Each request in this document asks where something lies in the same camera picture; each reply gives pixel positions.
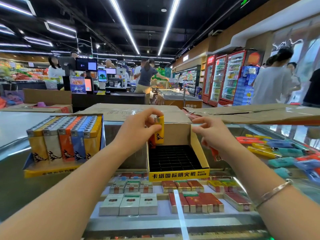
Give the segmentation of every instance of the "khaki pants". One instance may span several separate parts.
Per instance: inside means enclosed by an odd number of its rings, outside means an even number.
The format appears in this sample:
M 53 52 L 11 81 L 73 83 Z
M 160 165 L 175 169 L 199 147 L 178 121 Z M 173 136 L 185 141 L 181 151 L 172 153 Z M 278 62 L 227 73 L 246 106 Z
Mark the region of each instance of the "khaki pants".
M 148 86 L 143 86 L 140 84 L 137 85 L 136 92 L 144 92 L 146 94 L 145 104 L 150 104 L 150 91 L 151 88 Z

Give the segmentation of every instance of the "red beverage refrigerator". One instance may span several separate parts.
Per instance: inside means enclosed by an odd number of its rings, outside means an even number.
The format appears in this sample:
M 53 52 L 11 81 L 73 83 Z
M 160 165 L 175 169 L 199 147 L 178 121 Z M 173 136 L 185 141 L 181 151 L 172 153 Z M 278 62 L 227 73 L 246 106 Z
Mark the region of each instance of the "red beverage refrigerator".
M 212 83 L 209 95 L 208 104 L 217 107 L 221 94 L 221 88 L 224 81 L 224 75 L 226 72 L 227 55 L 219 56 L 216 58 L 216 64 L 214 73 L 212 75 Z
M 222 106 L 233 104 L 238 78 L 241 74 L 241 68 L 245 62 L 247 51 L 242 50 L 228 55 L 224 81 L 222 82 L 222 91 L 218 103 Z
M 212 80 L 212 71 L 214 70 L 215 65 L 215 55 L 209 56 L 207 59 L 207 70 L 205 71 L 203 89 L 202 89 L 202 100 L 206 104 L 209 100 L 209 94 L 211 89 L 211 80 Z

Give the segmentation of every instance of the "green exit sign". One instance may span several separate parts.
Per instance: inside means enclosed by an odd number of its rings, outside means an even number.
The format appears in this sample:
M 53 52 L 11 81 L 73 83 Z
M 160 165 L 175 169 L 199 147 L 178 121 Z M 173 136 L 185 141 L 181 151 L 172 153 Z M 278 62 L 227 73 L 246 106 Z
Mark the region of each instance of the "green exit sign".
M 243 0 L 240 8 L 244 7 L 248 2 L 250 2 L 250 0 Z

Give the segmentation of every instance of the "refrigerator glass door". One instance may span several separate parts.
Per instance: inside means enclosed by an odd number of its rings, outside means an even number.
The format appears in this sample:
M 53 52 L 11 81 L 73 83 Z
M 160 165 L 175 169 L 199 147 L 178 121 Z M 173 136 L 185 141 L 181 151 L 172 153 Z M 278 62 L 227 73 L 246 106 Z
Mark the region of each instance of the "refrigerator glass door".
M 245 52 L 230 55 L 226 67 L 222 98 L 233 101 Z
M 210 100 L 218 102 L 220 96 L 220 89 L 222 85 L 222 80 L 224 76 L 224 70 L 226 67 L 226 56 L 216 61 L 216 67 L 214 70 L 214 77 L 213 77 L 213 84 L 212 84 L 212 91 L 210 95 Z
M 210 66 L 208 66 L 208 68 L 207 68 L 207 76 L 206 76 L 206 78 L 205 78 L 204 94 L 209 94 L 209 91 L 210 91 L 212 69 L 213 69 L 213 65 L 210 65 Z

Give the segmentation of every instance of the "hand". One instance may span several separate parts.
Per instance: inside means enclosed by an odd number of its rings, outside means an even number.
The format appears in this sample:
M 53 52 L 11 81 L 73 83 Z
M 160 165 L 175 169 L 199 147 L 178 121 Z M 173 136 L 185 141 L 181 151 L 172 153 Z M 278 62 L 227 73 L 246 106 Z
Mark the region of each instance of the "hand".
M 130 115 L 119 129 L 112 143 L 124 145 L 121 150 L 125 150 L 123 153 L 126 157 L 142 148 L 154 133 L 161 130 L 162 126 L 154 124 L 154 117 L 151 115 L 163 116 L 163 113 L 154 108 L 146 109 L 135 115 Z
M 225 152 L 234 148 L 234 146 L 241 146 L 221 119 L 204 116 L 196 118 L 192 122 L 195 124 L 202 123 L 200 126 L 193 126 L 192 131 L 203 136 L 201 144 L 206 147 Z

